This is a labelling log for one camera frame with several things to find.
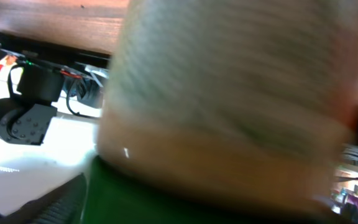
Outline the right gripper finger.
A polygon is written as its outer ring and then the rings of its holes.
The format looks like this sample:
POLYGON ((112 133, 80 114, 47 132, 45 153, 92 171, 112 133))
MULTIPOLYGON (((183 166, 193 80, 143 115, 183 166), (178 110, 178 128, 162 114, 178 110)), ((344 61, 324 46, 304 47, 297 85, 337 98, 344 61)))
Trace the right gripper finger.
POLYGON ((87 191, 83 173, 44 196, 29 201, 0 219, 0 224, 76 224, 80 222, 87 191))

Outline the green cap white jar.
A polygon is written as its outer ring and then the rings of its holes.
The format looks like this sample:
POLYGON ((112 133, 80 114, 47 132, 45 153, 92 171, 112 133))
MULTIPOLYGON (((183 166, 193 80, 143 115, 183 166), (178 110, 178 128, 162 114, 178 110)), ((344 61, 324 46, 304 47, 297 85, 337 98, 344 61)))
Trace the green cap white jar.
POLYGON ((317 220, 358 89, 358 1, 131 1, 98 155, 215 211, 317 220))

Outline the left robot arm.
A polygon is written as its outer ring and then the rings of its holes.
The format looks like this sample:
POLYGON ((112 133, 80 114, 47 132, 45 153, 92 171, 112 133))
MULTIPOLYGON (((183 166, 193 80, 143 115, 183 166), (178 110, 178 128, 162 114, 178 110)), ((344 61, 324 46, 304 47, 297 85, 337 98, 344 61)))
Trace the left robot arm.
POLYGON ((61 73, 33 63, 20 63, 12 69, 23 72, 14 93, 12 77, 7 76, 8 98, 0 99, 0 139, 9 144, 39 146, 49 124, 57 115, 57 102, 65 78, 61 73))

